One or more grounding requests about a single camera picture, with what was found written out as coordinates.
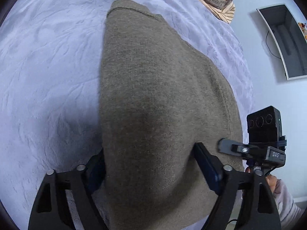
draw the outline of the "sleeve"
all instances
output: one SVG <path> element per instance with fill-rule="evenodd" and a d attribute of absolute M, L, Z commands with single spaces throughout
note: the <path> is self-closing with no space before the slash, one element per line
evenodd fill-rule
<path fill-rule="evenodd" d="M 277 205 L 282 230 L 291 230 L 304 211 L 293 201 L 292 195 L 282 180 L 277 180 L 273 193 Z"/>

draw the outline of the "folded towel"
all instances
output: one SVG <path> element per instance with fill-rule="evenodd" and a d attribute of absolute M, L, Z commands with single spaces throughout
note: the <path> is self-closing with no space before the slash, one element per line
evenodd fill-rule
<path fill-rule="evenodd" d="M 242 141 L 232 89 L 213 62 L 181 39 L 161 15 L 131 0 L 107 14 L 100 117 L 111 230 L 178 230 L 203 219 L 217 196 L 191 155 L 203 142 Z"/>

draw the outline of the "tv screen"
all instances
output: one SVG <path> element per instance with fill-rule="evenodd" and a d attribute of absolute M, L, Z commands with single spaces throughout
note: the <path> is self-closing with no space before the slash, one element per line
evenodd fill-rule
<path fill-rule="evenodd" d="M 277 44 L 287 79 L 307 77 L 307 42 L 286 5 L 257 9 Z"/>

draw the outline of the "bed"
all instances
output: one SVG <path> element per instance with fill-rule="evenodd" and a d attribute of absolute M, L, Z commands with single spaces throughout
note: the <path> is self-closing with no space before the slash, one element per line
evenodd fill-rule
<path fill-rule="evenodd" d="M 113 1 L 17 0 L 0 27 L 0 200 L 20 230 L 45 172 L 71 170 L 101 149 L 99 64 Z M 247 143 L 252 83 L 231 27 L 198 0 L 133 1 L 212 59 L 232 87 Z"/>

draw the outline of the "finger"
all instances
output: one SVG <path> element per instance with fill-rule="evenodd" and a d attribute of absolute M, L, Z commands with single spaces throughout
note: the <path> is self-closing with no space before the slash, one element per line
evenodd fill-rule
<path fill-rule="evenodd" d="M 277 178 L 276 178 L 276 176 L 268 175 L 268 176 L 266 177 L 266 180 L 267 180 L 267 182 L 268 182 L 268 185 L 269 185 L 269 187 L 270 187 L 271 192 L 274 193 L 275 188 L 276 188 L 276 183 L 277 183 Z"/>

